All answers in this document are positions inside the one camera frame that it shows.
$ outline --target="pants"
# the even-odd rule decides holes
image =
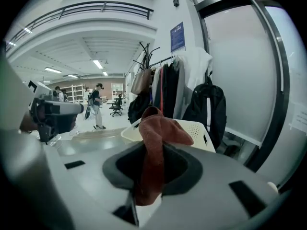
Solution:
[[[102,126],[102,116],[99,110],[99,106],[98,105],[92,105],[92,108],[94,110],[95,113],[95,120],[96,120],[96,125],[98,125],[99,127]]]

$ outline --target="white plastic basket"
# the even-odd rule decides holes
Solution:
[[[175,119],[181,127],[192,137],[194,144],[192,147],[212,151],[215,152],[214,146],[211,142],[211,139],[209,137],[209,134],[207,133],[204,125],[199,122],[192,122],[192,121],[186,121],[186,120],[177,120]],[[131,141],[141,141],[143,140],[140,132],[139,132],[139,126],[141,119],[134,122],[130,127],[124,129],[121,132],[121,136],[125,139],[131,140]]]

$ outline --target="office chair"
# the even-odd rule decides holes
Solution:
[[[112,115],[112,117],[114,117],[115,114],[119,114],[120,116],[122,115],[122,112],[121,112],[122,108],[121,108],[120,105],[122,105],[121,95],[118,96],[116,101],[114,103],[112,103],[112,107],[109,108],[109,109],[114,111],[114,112],[110,113],[110,115]]]

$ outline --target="brick wall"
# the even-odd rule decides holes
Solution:
[[[57,82],[53,84],[47,85],[52,90],[55,89],[56,86],[62,87],[68,87],[71,85],[85,85],[86,87],[89,87],[90,89],[94,89],[96,87],[96,84],[102,83],[104,90],[100,91],[101,96],[106,96],[109,100],[112,99],[112,83],[122,83],[124,91],[126,90],[125,86],[125,79],[124,78],[101,78],[101,79],[80,79],[80,80],[72,80],[72,81],[64,81],[64,82]]]

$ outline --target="black metal railing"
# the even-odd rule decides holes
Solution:
[[[89,1],[72,4],[59,8],[57,10],[46,13],[34,21],[30,22],[25,26],[25,29],[20,30],[9,42],[6,43],[6,52],[14,47],[12,44],[16,44],[21,38],[30,34],[35,28],[48,23],[50,21],[59,20],[68,15],[82,13],[82,12],[104,12],[104,11],[115,11],[115,12],[127,12],[133,13],[139,16],[146,17],[147,20],[150,18],[150,14],[153,12],[152,9],[139,6],[127,2],[116,2],[116,1]]]

